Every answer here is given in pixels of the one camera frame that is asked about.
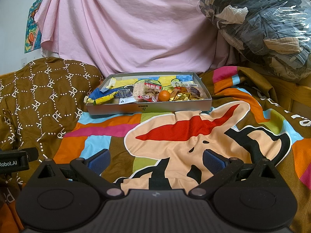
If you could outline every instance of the cartoon bunny ear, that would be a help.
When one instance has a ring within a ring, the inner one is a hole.
[[[165,153],[167,148],[173,150],[191,137],[209,135],[215,127],[224,125],[228,120],[231,120],[230,127],[236,125],[248,110],[248,103],[237,101],[214,109],[211,115],[201,111],[180,111],[153,117],[129,131],[124,144],[134,156],[162,159],[163,154],[169,157]]]

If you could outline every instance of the cartoon character print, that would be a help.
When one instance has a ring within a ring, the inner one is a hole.
[[[288,134],[276,136],[263,127],[235,128],[249,110],[248,103],[237,101],[209,114],[180,111],[150,118],[129,131],[124,144],[131,155],[156,159],[156,165],[115,182],[125,193],[130,188],[184,188],[188,192],[213,175],[203,164],[206,149],[226,158],[238,157],[245,163],[264,156],[282,160],[291,146]]]

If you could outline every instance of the white wall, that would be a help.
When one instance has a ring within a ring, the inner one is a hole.
[[[26,63],[42,58],[40,49],[24,53],[29,9],[36,0],[0,0],[0,74],[22,68]]]

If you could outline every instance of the wall outlet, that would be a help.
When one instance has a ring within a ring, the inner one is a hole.
[[[23,58],[22,60],[21,60],[21,68],[23,68],[24,66],[26,66],[27,65],[27,58]]]

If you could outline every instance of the ribbed black surface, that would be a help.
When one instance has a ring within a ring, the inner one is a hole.
[[[24,233],[36,231],[25,230]],[[208,203],[187,197],[182,190],[132,190],[108,201],[99,215],[70,233],[246,233],[222,222]],[[288,229],[275,233],[290,233]]]

